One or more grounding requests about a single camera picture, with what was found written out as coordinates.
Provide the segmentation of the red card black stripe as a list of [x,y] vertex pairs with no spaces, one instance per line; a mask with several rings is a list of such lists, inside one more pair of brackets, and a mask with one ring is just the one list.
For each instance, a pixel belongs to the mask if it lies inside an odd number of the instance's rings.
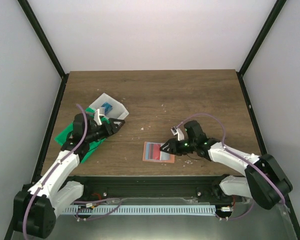
[[145,159],[151,161],[160,161],[161,160],[160,147],[161,147],[160,143],[148,142],[146,145]]

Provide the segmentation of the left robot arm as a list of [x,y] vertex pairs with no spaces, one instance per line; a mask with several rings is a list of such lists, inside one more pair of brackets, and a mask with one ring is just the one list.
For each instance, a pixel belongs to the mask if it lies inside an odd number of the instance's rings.
[[75,200],[87,202],[92,189],[77,181],[66,181],[70,173],[84,160],[92,142],[99,142],[116,134],[125,120],[104,120],[98,114],[79,113],[72,122],[72,131],[48,171],[28,190],[19,191],[13,200],[13,230],[47,238],[62,211]]

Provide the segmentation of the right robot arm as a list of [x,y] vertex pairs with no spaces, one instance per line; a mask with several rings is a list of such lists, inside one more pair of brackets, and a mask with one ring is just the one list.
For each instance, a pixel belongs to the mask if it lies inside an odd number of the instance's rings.
[[270,210],[285,203],[293,185],[276,159],[266,153],[257,155],[227,146],[224,140],[207,137],[196,120],[184,124],[187,138],[179,127],[172,127],[174,137],[162,144],[160,151],[175,156],[196,153],[208,161],[225,165],[240,177],[225,176],[212,188],[213,198],[219,202],[236,195],[253,199],[260,207]]

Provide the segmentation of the blue card in bin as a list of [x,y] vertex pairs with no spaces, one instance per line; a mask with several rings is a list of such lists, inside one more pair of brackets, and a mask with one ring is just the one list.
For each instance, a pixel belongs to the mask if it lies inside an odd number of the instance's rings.
[[104,114],[107,115],[108,113],[110,113],[113,109],[113,106],[108,103],[108,102],[104,102],[101,107],[104,109]]

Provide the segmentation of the white plastic bin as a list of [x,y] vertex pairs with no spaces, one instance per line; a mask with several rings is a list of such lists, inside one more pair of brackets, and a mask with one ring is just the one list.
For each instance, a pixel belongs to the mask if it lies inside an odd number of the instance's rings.
[[112,105],[111,112],[105,115],[107,118],[125,120],[128,117],[129,112],[125,106],[106,93],[102,93],[94,102],[89,105],[89,107],[98,109],[105,102],[108,102]]

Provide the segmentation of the green plastic bin middle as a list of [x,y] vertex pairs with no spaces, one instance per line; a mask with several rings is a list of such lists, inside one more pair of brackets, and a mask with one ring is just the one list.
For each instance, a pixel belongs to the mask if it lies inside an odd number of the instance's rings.
[[94,117],[96,115],[97,110],[95,108],[87,107],[85,112],[89,115]]

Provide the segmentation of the green plastic bin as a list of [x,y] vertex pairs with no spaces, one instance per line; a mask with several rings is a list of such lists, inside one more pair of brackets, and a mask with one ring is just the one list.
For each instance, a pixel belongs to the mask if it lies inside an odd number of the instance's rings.
[[92,153],[105,140],[97,139],[97,123],[90,119],[84,119],[77,115],[73,122],[65,130],[57,135],[55,141],[60,144],[60,154],[57,158],[58,164],[78,157],[79,163],[85,163]]
[[89,115],[94,117],[96,115],[97,110],[95,108],[87,107],[85,112]]

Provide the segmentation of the green plastic bin front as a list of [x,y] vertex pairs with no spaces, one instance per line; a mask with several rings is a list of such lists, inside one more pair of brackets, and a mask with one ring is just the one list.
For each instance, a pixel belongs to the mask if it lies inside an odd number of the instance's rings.
[[73,122],[65,130],[57,135],[55,141],[60,144],[60,154],[57,158],[58,164],[78,157],[79,163],[85,163],[92,153],[105,140],[97,139],[97,123],[90,119],[84,119],[77,115]]

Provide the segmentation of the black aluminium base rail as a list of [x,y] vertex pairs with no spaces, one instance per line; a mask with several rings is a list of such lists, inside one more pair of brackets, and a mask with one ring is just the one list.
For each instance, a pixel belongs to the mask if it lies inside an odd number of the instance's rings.
[[[83,185],[79,201],[103,198],[197,198],[212,205],[228,204],[231,200],[242,201],[245,187],[230,182],[243,180],[242,176],[69,176],[70,181]],[[281,201],[278,193],[286,197],[292,188],[283,177],[274,177],[275,190],[259,173],[246,177],[251,198],[262,208],[271,209]]]

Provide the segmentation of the left black frame post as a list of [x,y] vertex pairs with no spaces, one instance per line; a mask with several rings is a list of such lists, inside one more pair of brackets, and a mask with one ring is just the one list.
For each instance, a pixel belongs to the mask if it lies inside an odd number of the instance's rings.
[[39,41],[41,42],[44,50],[46,51],[48,57],[50,58],[55,70],[57,71],[58,75],[61,79],[63,79],[66,76],[66,73],[60,63],[60,61],[57,58],[57,55],[55,54],[55,51],[53,50],[44,30],[42,29],[42,26],[37,19],[30,3],[28,0],[17,0],[19,3],[21,9],[23,10],[26,18],[28,19],[30,25],[32,26],[35,34],[37,35]]

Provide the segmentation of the black frame post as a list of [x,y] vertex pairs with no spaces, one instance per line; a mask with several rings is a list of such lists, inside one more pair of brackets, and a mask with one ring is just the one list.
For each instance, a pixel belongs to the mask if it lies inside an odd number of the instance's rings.
[[44,30],[42,29],[42,26],[37,19],[30,3],[28,0],[17,0],[19,3],[21,9],[23,10],[26,18],[28,19],[30,25],[32,26],[35,34],[37,35],[39,41],[41,42],[44,50],[46,51],[48,57],[50,58],[55,70],[57,71],[58,75],[61,79],[63,79],[66,76],[66,73],[60,63],[60,61],[57,58],[57,55],[55,54],[55,51],[53,50]]
[[281,10],[285,6],[287,0],[276,0],[270,13],[268,14],[261,30],[259,31],[247,57],[245,58],[240,70],[238,71],[240,76],[244,76],[250,67],[253,59],[255,58],[257,52],[262,46],[264,40],[266,39],[268,33],[270,32],[273,24],[275,23],[277,17],[279,16]]

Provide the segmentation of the right black frame post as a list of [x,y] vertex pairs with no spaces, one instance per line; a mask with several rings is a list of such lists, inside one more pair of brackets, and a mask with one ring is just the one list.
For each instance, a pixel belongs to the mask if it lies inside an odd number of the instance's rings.
[[270,13],[268,14],[261,30],[259,31],[247,57],[245,58],[240,70],[238,71],[240,76],[244,76],[250,67],[253,59],[255,58],[257,52],[262,46],[264,40],[266,39],[268,33],[270,32],[273,24],[275,23],[277,17],[279,16],[281,10],[285,6],[287,0],[276,0]]

